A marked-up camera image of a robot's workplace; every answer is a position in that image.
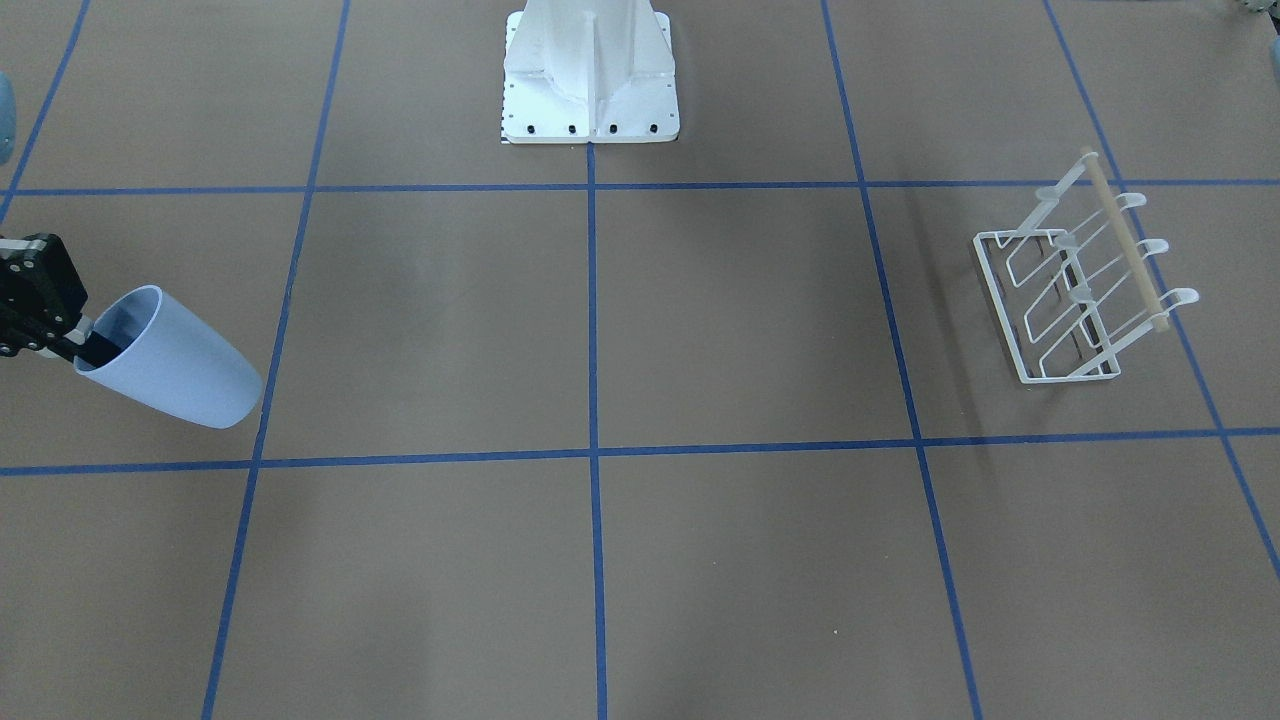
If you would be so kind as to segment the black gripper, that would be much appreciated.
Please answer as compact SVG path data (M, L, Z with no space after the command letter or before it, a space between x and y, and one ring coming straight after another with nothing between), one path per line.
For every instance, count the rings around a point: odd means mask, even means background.
M58 234L1 241L1 354L23 350L74 357L78 369L106 366L123 352L102 334L78 343L67 336L81 325L88 295Z

